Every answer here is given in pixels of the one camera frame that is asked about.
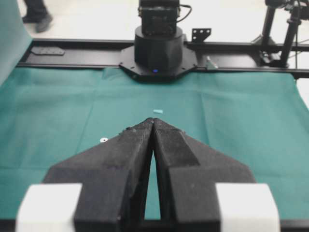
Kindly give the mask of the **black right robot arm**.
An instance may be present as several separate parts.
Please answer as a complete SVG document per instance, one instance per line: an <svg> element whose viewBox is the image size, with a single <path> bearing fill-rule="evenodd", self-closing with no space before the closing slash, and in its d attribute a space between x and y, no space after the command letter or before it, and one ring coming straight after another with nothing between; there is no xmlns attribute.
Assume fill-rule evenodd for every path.
<svg viewBox="0 0 309 232"><path fill-rule="evenodd" d="M153 76L176 76L183 62L180 3L139 2L134 60ZM254 218L251 170L238 160L155 119L152 148L156 161L161 218L176 228L243 230Z"/></svg>

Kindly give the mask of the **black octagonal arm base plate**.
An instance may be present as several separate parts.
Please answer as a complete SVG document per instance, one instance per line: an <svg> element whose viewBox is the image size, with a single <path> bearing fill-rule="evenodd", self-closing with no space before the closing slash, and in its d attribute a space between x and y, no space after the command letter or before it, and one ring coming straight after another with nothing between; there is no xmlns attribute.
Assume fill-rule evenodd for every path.
<svg viewBox="0 0 309 232"><path fill-rule="evenodd" d="M195 70L197 58L184 46L182 33L170 37L136 33L134 45L121 51L119 67L140 82L169 82Z"/></svg>

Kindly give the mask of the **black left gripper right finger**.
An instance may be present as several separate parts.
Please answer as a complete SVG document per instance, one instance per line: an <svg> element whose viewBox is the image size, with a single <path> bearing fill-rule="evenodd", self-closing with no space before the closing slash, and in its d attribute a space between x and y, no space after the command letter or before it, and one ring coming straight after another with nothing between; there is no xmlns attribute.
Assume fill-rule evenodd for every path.
<svg viewBox="0 0 309 232"><path fill-rule="evenodd" d="M161 216L176 224L218 224L215 183L254 183L249 167L154 119Z"/></svg>

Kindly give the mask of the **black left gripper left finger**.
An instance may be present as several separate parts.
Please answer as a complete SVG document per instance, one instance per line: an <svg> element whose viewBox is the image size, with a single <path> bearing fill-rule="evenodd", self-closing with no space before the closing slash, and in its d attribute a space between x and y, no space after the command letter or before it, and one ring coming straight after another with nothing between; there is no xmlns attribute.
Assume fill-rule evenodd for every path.
<svg viewBox="0 0 309 232"><path fill-rule="evenodd" d="M44 183L81 183L73 217L78 232L126 232L145 209L154 120L53 165Z"/></svg>

